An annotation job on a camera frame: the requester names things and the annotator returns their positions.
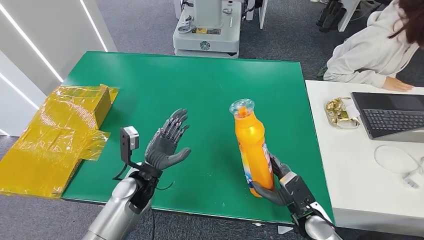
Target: green table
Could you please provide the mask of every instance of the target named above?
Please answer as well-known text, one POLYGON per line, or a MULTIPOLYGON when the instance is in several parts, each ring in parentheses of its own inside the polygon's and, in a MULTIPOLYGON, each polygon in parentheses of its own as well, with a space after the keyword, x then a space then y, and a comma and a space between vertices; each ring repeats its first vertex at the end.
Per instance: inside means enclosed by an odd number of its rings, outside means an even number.
POLYGON ((291 222, 286 207, 254 197, 248 189, 229 112, 232 102, 255 101, 268 149, 302 175, 317 201, 333 218, 309 100, 298 62, 167 55, 87 52, 64 85, 118 87, 101 126, 111 136, 98 161, 83 161, 64 199, 107 202, 123 166, 120 127, 134 126, 144 151, 156 130, 178 108, 188 109, 190 128, 178 149, 190 156, 166 169, 155 192, 154 209, 255 221, 291 222))

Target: white machine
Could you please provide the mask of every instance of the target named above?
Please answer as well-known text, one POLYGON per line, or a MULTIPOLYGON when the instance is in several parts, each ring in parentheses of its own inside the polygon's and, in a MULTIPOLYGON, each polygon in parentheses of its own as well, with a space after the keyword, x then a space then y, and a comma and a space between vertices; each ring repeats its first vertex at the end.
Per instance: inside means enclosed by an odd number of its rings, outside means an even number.
POLYGON ((175 55, 237 58, 241 20, 238 1, 195 0, 184 7, 173 33, 175 55))

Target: woman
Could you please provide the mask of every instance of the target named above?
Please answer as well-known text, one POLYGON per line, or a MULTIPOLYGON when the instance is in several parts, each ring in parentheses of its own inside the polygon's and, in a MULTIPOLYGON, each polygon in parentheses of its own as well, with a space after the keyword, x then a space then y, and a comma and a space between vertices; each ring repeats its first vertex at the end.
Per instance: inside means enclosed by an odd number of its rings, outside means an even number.
POLYGON ((420 46, 424 47, 424 0, 394 0, 369 16, 367 28, 335 48, 324 80, 409 91, 414 86, 396 74, 420 46))

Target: person's hand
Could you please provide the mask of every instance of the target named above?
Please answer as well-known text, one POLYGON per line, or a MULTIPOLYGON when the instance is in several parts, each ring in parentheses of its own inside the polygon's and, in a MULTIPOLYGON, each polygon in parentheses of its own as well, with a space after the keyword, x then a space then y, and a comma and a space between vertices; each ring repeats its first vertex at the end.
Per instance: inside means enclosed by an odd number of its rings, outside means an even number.
POLYGON ((382 88, 390 91, 407 92, 409 90, 412 90, 414 86, 406 84, 397 78, 388 76, 386 77, 382 88))

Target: white table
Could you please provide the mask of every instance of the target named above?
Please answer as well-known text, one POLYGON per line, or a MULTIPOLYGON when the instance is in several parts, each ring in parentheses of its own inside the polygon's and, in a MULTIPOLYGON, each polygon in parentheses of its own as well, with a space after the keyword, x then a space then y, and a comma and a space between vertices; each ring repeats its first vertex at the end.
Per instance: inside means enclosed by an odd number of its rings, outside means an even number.
MULTIPOLYGON (((324 104, 351 92, 389 93, 371 85, 306 81, 332 210, 339 227, 424 236, 424 186, 407 188, 400 178, 380 167, 374 152, 389 145, 416 160, 424 156, 424 143, 370 140, 364 126, 342 130, 332 127, 324 104)), ((416 87, 408 94, 424 95, 416 87)))

